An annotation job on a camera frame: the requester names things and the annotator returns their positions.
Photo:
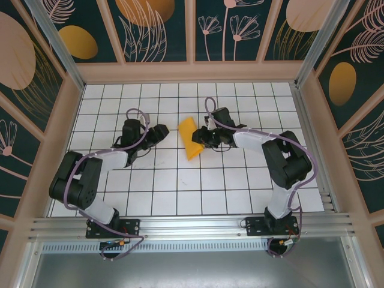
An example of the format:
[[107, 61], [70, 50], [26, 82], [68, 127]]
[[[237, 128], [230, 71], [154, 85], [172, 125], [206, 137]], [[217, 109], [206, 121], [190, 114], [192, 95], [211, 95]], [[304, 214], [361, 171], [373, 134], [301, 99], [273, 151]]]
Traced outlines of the grey metal sheet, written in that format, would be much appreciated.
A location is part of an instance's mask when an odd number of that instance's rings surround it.
[[367, 288], [338, 238], [303, 239], [283, 259], [264, 251], [43, 254], [31, 288]]

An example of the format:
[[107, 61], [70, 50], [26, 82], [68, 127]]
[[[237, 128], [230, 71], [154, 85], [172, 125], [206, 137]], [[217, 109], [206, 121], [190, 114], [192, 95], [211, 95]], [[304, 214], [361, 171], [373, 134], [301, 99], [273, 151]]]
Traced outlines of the aluminium side rail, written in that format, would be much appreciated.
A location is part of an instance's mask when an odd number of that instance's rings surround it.
[[317, 176], [311, 184], [316, 181], [317, 190], [322, 201], [322, 207], [325, 212], [336, 212], [333, 199], [332, 199], [332, 185], [329, 180], [329, 175], [326, 170], [324, 158], [320, 148], [320, 144], [311, 121], [311, 116], [308, 107], [305, 103], [303, 93], [298, 88], [292, 88], [292, 95], [297, 109], [299, 121], [301, 123], [302, 132], [308, 150], [314, 155], [317, 161]]

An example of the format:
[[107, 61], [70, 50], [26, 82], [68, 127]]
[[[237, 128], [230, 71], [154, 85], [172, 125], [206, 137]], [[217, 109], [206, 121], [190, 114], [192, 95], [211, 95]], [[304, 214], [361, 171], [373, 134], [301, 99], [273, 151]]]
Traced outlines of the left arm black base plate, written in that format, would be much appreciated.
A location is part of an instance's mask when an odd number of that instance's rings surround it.
[[[122, 235], [112, 233], [109, 230], [106, 230], [99, 226], [98, 224], [87, 221], [87, 228], [85, 237], [87, 239], [115, 239], [121, 238]], [[119, 233], [138, 235], [140, 229], [140, 220], [139, 219], [118, 219], [113, 220], [110, 224], [106, 225], [112, 230], [116, 230]]]

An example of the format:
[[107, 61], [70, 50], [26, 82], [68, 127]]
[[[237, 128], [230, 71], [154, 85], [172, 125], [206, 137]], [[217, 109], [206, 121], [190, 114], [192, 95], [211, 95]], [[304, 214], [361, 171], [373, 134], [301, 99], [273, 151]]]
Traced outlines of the long aluminium mounting rail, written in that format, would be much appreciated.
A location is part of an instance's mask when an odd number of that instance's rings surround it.
[[[139, 235], [147, 240], [202, 240], [246, 238], [246, 215], [142, 217]], [[31, 242], [82, 241], [86, 219], [81, 217], [36, 218], [27, 230]], [[355, 228], [347, 213], [304, 213], [301, 236], [322, 238], [353, 236]]]

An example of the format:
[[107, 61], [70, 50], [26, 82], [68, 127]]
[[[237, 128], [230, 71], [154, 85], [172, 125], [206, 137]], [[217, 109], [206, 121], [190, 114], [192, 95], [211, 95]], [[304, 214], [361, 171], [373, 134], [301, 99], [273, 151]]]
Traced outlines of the yellow cloth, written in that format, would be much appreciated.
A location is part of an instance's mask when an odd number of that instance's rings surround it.
[[197, 130], [193, 117], [185, 118], [179, 125], [178, 131], [184, 144], [187, 160], [190, 161], [203, 151], [203, 145], [192, 140], [193, 133]]

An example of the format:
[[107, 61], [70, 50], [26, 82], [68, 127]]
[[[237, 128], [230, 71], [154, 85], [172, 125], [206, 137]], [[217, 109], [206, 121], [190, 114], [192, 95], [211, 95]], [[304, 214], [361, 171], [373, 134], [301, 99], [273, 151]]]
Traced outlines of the aluminium corner post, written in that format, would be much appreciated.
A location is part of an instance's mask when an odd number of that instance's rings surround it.
[[334, 1], [294, 79], [296, 89], [300, 89], [305, 83], [320, 54], [336, 30], [339, 21], [345, 14], [349, 2], [350, 0]]
[[64, 24], [75, 12], [74, 0], [24, 0], [35, 21], [81, 91], [85, 83], [55, 24]]

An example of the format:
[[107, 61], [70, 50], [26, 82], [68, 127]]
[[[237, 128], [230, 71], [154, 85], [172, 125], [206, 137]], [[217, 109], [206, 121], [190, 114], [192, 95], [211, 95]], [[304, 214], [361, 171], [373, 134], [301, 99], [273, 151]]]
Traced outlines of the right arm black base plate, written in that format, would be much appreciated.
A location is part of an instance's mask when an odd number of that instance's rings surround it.
[[299, 233], [297, 218], [292, 215], [278, 220], [274, 218], [267, 220], [265, 217], [247, 217], [245, 218], [245, 229], [248, 236], [289, 236], [291, 232], [294, 235]]

